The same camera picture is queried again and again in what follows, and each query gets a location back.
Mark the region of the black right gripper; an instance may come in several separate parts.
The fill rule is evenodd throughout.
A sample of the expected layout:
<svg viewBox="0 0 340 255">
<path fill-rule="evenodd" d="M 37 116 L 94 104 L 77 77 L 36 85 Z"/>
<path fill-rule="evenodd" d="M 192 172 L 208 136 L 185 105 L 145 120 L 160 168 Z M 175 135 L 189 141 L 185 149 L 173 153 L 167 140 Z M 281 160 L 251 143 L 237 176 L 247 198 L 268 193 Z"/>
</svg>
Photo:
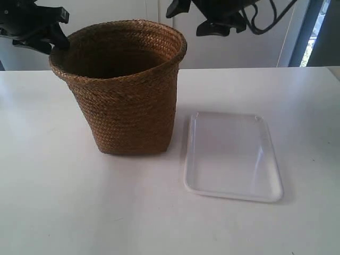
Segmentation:
<svg viewBox="0 0 340 255">
<path fill-rule="evenodd" d="M 232 28 L 237 33 L 247 28 L 247 23 L 242 15 L 234 14 L 252 4 L 252 0 L 173 0 L 166 11 L 166 18 L 173 18 L 181 13 L 188 13 L 190 4 L 193 3 L 207 20 L 200 24 L 196 36 L 221 36 L 227 37 Z"/>
</svg>

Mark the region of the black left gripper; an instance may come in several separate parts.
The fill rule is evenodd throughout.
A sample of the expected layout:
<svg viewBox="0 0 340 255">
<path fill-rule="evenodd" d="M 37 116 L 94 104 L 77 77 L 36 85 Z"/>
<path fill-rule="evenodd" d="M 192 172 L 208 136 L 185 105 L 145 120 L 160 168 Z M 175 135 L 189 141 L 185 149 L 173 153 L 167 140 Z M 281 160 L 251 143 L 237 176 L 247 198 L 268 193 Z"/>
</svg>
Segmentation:
<svg viewBox="0 0 340 255">
<path fill-rule="evenodd" d="M 1 1 L 1 36 L 13 39 L 12 45 L 49 55 L 53 44 L 68 50 L 70 42 L 60 23 L 70 14 L 63 7 L 39 6 L 35 1 Z"/>
</svg>

